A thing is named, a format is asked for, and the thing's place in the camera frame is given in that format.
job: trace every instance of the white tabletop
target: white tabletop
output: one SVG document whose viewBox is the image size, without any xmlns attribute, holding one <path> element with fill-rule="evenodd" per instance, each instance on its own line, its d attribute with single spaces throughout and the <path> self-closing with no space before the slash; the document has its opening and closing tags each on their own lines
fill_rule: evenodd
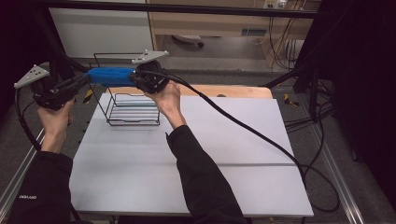
<svg viewBox="0 0 396 224">
<path fill-rule="evenodd" d="M 109 94 L 103 94 L 106 105 Z M 211 98 L 292 153 L 276 100 Z M 182 112 L 226 176 L 247 217 L 313 216 L 298 169 L 275 147 L 224 118 L 199 97 L 182 96 Z M 78 211 L 187 215 L 176 159 L 165 139 L 172 128 L 114 127 L 97 108 L 74 159 L 70 180 Z"/>
</svg>

